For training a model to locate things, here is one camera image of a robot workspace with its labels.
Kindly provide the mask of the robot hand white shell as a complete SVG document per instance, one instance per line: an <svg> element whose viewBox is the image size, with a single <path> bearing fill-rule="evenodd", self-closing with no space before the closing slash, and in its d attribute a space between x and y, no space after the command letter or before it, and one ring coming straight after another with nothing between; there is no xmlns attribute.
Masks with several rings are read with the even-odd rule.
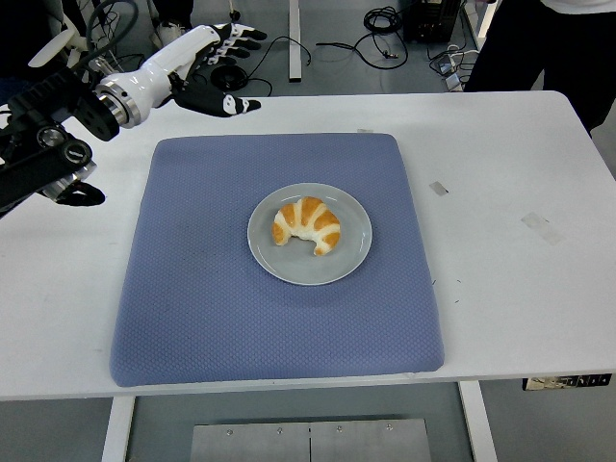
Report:
<svg viewBox="0 0 616 462"><path fill-rule="evenodd" d="M246 114L260 109L261 103L190 79L203 65L218 64L224 58L248 57L266 37L261 31L237 23L200 25L156 52L138 70L103 78L96 93L110 107L118 124L127 128L143 123L151 109L169 100L208 116Z"/></svg>

